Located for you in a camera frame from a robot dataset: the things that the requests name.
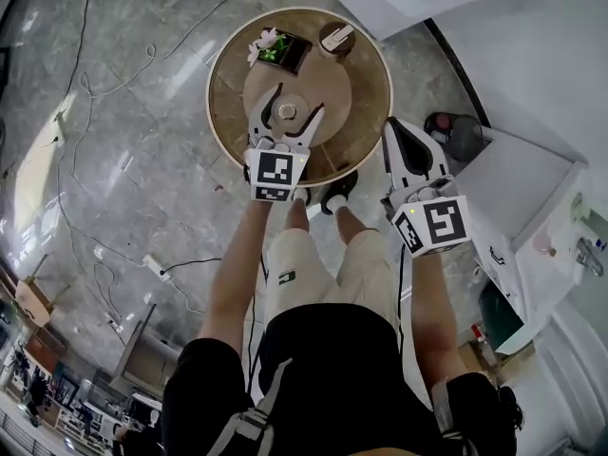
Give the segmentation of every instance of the black shoe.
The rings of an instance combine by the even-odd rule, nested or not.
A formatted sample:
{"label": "black shoe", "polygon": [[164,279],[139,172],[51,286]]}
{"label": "black shoe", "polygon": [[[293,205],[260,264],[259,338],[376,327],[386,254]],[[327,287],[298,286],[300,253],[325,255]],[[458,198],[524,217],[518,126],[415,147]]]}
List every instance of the black shoe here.
{"label": "black shoe", "polygon": [[321,211],[326,215],[333,215],[333,212],[327,207],[327,201],[338,195],[342,195],[348,200],[349,195],[352,192],[352,189],[354,189],[354,186],[357,185],[358,180],[359,173],[355,170],[352,171],[346,178],[332,182],[321,200]]}

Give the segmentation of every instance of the power strip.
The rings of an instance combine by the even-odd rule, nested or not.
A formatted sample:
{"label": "power strip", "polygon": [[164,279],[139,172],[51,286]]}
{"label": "power strip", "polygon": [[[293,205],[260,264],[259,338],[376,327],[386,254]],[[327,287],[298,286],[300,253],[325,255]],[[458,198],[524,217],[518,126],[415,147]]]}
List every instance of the power strip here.
{"label": "power strip", "polygon": [[171,274],[169,274],[168,272],[165,272],[164,274],[161,275],[161,272],[164,270],[164,268],[151,255],[146,255],[143,258],[143,265],[145,265],[148,269],[150,269],[152,272],[154,272],[154,275],[156,277],[158,277],[160,280],[162,280],[163,282],[165,282],[166,280],[169,280],[169,278],[171,278]]}

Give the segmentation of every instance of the round wooden table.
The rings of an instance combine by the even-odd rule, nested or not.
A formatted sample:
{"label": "round wooden table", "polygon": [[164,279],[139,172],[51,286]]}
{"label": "round wooden table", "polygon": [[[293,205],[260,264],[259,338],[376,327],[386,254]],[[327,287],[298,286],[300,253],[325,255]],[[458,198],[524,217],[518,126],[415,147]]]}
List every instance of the round wooden table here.
{"label": "round wooden table", "polygon": [[[354,27],[352,52],[341,62],[322,57],[319,31],[330,22]],[[265,28],[277,28],[313,43],[294,76],[256,62],[248,46]],[[289,7],[264,13],[234,32],[218,52],[207,83],[207,116],[222,150],[240,166],[247,148],[248,113],[277,83],[283,94],[304,99],[310,110],[321,102],[326,115],[311,146],[302,186],[336,181],[359,167],[374,151],[392,111],[392,82],[387,63],[371,37],[354,22],[323,9]]]}

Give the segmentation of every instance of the white flower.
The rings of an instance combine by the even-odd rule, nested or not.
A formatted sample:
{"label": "white flower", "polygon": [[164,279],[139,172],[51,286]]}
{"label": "white flower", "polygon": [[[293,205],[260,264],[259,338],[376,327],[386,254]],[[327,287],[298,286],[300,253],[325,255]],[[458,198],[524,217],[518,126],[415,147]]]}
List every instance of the white flower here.
{"label": "white flower", "polygon": [[249,67],[253,67],[256,63],[257,56],[259,55],[259,49],[256,46],[256,43],[249,45],[249,56],[247,56],[247,62],[249,63]]}
{"label": "white flower", "polygon": [[263,30],[260,38],[254,44],[257,44],[260,49],[267,49],[275,45],[276,39],[278,39],[276,28],[271,28],[270,30]]}

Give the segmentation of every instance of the person's hand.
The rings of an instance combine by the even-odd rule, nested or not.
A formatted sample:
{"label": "person's hand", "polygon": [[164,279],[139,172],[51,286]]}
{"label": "person's hand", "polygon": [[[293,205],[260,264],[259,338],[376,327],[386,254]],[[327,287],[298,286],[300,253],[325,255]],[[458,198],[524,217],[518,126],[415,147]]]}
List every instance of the person's hand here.
{"label": "person's hand", "polygon": [[120,426],[116,429],[116,433],[114,434],[114,440],[121,443],[126,436],[126,433],[129,431],[129,426]]}

